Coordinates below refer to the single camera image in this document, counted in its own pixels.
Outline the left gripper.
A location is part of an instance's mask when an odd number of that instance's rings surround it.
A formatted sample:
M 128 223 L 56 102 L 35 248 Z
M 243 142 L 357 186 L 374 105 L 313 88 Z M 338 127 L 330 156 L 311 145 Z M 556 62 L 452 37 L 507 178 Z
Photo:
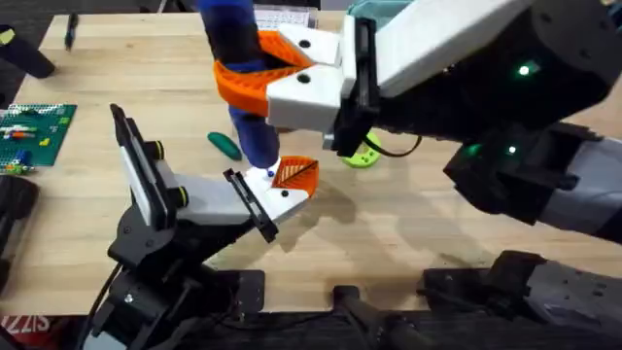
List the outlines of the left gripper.
M 256 229 L 267 242 L 319 185 L 319 162 L 281 156 L 268 168 L 228 169 L 221 180 L 175 173 L 166 161 L 123 162 L 132 196 L 108 256 L 138 273 L 164 273 L 208 257 Z

